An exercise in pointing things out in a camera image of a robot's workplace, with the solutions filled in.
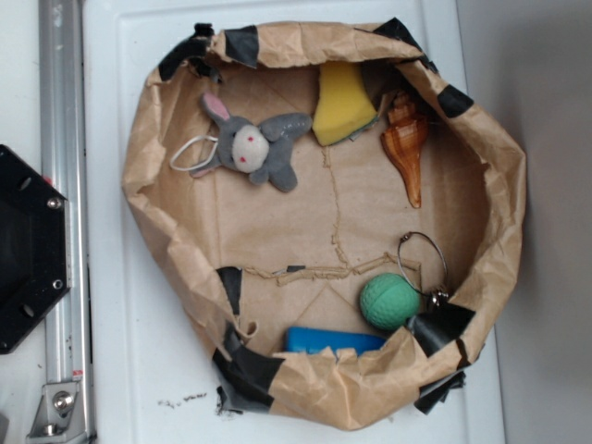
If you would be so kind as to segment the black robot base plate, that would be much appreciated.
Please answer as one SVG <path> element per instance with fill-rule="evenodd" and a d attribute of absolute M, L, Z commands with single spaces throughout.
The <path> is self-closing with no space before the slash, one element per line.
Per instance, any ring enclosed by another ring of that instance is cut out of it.
<path fill-rule="evenodd" d="M 1 146 L 1 353 L 13 352 L 69 290 L 67 203 Z"/>

